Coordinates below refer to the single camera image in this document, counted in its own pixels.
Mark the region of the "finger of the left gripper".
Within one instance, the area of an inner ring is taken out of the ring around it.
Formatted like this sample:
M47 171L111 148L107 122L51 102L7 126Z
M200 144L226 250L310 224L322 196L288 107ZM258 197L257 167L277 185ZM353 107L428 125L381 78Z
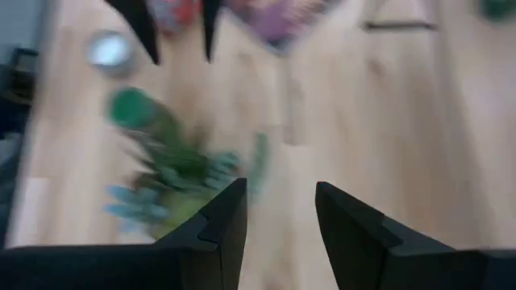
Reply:
M105 2L117 10L129 24L152 63L159 64L156 24L146 0L105 0Z
M206 60L211 61L213 38L221 0L202 0L202 21L204 27L204 47Z

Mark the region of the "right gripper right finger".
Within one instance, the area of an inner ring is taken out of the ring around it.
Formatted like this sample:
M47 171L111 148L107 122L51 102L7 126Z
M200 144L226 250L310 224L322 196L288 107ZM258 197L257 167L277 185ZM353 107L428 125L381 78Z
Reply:
M387 250L402 240L386 216L327 182L316 186L319 229L339 290L378 290Z

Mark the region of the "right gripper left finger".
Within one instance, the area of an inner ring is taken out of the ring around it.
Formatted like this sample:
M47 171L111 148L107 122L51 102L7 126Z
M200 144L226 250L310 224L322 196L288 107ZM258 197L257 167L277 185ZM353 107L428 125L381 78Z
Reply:
M155 242L169 259L155 290L238 290L247 227L247 180L238 178Z

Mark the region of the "red-lid patterned tin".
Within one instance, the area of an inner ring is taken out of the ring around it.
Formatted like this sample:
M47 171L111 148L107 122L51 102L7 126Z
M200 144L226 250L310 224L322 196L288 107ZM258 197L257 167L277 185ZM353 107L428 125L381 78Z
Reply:
M201 0L146 0L158 30L166 35L184 31L202 12Z

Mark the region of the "patterned candle tin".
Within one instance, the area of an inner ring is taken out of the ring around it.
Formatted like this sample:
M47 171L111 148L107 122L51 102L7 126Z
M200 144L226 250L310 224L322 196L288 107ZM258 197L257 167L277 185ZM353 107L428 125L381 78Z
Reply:
M86 43L85 58L110 77L125 77L134 66L132 42L120 31L95 31Z

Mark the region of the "Yosemite landscape notebook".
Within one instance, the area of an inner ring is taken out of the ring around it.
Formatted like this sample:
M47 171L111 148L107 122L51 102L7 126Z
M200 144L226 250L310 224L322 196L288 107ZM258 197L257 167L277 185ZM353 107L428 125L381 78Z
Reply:
M346 1L225 0L225 8L253 39L281 55Z

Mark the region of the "succulent plant black pot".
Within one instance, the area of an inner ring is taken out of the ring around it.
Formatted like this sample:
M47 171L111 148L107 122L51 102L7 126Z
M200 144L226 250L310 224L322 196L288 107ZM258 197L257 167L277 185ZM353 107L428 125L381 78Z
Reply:
M145 170L128 186L106 188L115 203L105 211L121 219L124 230L143 231L154 240L181 226L240 177L247 179L248 192L257 195L268 169L270 142L262 132L255 135L248 166L235 151L205 151L201 135L192 143L174 135L166 143L135 130L124 134L145 152L145 157L131 157Z

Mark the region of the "green-lid oregano jar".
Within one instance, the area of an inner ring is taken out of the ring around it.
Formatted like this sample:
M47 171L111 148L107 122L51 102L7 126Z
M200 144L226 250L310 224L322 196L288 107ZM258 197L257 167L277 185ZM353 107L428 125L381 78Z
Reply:
M181 124L168 107L136 87L124 87L110 95L109 120L142 149L186 148Z

